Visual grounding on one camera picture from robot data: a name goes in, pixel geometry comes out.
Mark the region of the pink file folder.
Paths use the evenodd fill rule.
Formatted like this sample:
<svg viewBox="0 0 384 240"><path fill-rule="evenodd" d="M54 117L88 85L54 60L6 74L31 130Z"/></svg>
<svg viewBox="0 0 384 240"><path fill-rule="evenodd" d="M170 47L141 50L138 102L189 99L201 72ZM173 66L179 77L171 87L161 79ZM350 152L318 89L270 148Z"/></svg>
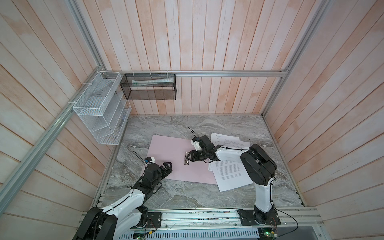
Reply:
<svg viewBox="0 0 384 240"><path fill-rule="evenodd" d="M153 157L158 165L172 163L173 171L167 179L216 185L208 164L201 161L185 165L186 154L194 149L190 140L153 135L147 156Z"/></svg>

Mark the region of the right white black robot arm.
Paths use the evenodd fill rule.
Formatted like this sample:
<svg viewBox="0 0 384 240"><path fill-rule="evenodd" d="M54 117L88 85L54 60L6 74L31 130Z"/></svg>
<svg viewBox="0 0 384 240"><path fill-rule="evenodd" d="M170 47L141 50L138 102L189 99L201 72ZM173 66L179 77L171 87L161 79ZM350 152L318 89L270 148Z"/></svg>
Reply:
<svg viewBox="0 0 384 240"><path fill-rule="evenodd" d="M246 148L215 145L206 135L191 140L194 150L186 154L185 165L204 162L211 165L219 190L225 192L255 184L255 209L263 214L273 210L272 182L276 163L257 144Z"/></svg>

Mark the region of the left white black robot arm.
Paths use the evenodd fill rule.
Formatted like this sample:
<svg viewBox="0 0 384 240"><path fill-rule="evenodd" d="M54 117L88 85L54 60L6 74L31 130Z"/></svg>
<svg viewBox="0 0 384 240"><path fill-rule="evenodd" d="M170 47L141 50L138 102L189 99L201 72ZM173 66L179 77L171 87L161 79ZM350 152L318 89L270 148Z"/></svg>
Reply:
<svg viewBox="0 0 384 240"><path fill-rule="evenodd" d="M162 186L173 171L171 162L149 162L143 175L124 197L104 208L91 208L75 233L74 240L116 240L128 229L146 227L148 209L144 203Z"/></svg>

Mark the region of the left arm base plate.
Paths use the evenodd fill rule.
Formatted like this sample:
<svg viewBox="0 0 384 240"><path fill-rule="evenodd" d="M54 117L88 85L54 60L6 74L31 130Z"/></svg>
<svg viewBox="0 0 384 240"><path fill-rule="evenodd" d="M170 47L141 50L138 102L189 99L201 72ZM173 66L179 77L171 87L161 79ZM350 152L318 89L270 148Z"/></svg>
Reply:
<svg viewBox="0 0 384 240"><path fill-rule="evenodd" d="M162 213L161 212L144 212L141 215L139 223L136 228L154 228L161 227Z"/></svg>

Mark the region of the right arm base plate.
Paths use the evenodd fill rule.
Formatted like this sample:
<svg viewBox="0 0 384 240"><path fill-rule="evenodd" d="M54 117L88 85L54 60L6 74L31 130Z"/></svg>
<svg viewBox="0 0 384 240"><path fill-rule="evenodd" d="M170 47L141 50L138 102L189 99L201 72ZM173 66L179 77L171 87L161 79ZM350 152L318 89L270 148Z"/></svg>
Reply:
<svg viewBox="0 0 384 240"><path fill-rule="evenodd" d="M242 226L264 226L264 225L281 225L280 217L275 208L271 208L270 211L264 213L257 208L253 210L237 210L240 216Z"/></svg>

